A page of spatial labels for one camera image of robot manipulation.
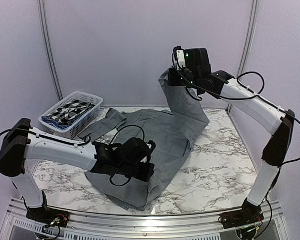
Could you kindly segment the grey long sleeve shirt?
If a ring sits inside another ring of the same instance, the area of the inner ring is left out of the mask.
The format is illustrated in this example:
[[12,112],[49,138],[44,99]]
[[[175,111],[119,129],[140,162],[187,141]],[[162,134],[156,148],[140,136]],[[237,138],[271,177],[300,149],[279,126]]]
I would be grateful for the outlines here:
[[135,112],[120,112],[110,108],[105,117],[79,134],[84,139],[90,136],[97,141],[112,130],[118,130],[115,143],[125,143],[132,137],[145,136],[156,148],[151,155],[154,174],[149,182],[133,178],[130,183],[125,177],[116,175],[113,184],[109,176],[86,172],[87,180],[114,204],[127,210],[144,211],[147,206],[168,187],[187,161],[198,137],[210,121],[201,104],[190,97],[190,90],[183,86],[169,86],[168,79],[180,74],[169,68],[159,83],[168,102],[169,110],[142,109]]

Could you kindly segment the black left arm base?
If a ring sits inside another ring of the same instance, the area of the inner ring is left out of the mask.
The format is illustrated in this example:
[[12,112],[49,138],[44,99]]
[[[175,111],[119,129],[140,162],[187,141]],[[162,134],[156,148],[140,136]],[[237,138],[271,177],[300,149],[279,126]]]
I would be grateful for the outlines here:
[[65,228],[68,225],[70,213],[68,211],[49,207],[28,208],[26,217],[51,227],[59,226]]

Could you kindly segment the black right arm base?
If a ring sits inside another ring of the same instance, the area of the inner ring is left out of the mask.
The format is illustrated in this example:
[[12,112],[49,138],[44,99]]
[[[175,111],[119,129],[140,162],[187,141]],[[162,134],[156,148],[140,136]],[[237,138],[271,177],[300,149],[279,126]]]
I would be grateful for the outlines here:
[[261,223],[264,220],[263,211],[260,205],[253,205],[246,198],[240,210],[224,212],[218,221],[224,229],[237,228],[254,223]]

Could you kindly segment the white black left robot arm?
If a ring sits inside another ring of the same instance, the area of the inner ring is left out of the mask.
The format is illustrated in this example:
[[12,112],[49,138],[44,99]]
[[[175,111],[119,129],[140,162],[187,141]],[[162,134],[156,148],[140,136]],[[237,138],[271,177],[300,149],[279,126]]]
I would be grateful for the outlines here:
[[0,173],[11,179],[25,203],[43,223],[53,219],[45,194],[28,171],[28,160],[45,160],[83,169],[89,173],[107,175],[114,185],[114,177],[121,175],[127,185],[132,179],[149,182],[155,165],[151,155],[154,141],[132,137],[125,143],[93,142],[90,138],[76,141],[39,130],[31,120],[22,118],[12,128],[0,133]]

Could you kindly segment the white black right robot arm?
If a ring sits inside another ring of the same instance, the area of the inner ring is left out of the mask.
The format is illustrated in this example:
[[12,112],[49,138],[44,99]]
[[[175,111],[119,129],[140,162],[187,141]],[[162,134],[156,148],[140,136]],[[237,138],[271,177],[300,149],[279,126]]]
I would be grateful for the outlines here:
[[242,224],[250,223],[257,216],[256,207],[262,204],[280,174],[291,144],[294,113],[285,113],[281,107],[268,102],[223,70],[198,75],[191,70],[170,67],[168,85],[196,89],[200,95],[208,93],[216,99],[230,103],[259,123],[271,135],[263,150],[262,164],[254,185],[244,201],[244,208],[237,214],[237,219]]

